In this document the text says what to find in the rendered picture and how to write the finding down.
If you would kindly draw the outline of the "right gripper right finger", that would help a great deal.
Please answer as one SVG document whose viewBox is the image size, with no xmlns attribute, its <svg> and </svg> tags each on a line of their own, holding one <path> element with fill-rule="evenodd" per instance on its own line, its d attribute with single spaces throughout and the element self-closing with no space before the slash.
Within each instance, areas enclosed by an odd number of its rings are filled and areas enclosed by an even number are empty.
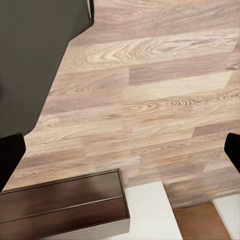
<svg viewBox="0 0 240 240">
<path fill-rule="evenodd" d="M 235 133 L 229 133 L 227 135 L 224 151 L 235 165 L 240 173 L 240 135 Z"/>
</svg>

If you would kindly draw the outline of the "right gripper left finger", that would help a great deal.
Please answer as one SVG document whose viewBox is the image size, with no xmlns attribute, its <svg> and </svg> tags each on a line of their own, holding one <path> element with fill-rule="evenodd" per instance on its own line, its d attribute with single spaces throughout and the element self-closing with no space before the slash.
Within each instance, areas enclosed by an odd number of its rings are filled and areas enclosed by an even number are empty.
<svg viewBox="0 0 240 240">
<path fill-rule="evenodd" d="M 25 153 L 26 144 L 21 133 L 0 138 L 0 192 L 3 191 Z"/>
</svg>

